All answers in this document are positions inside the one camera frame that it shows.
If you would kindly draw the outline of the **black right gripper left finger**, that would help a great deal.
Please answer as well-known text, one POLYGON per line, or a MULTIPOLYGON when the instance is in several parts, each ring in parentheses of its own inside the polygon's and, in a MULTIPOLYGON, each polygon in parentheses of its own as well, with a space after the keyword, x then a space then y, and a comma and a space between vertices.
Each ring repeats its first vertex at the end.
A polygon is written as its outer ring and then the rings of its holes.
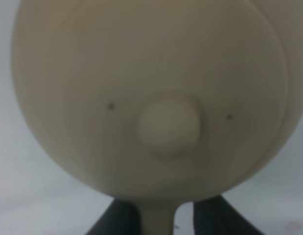
POLYGON ((133 204, 114 200, 87 235, 140 235, 140 212, 133 204))

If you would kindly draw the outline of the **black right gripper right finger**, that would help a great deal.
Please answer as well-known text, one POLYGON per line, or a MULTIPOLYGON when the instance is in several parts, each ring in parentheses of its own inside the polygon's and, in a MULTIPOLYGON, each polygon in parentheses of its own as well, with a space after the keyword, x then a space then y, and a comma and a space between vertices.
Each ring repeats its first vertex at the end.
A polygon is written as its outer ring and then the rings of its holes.
POLYGON ((196 235, 259 234, 222 196, 194 202, 193 227, 196 235))

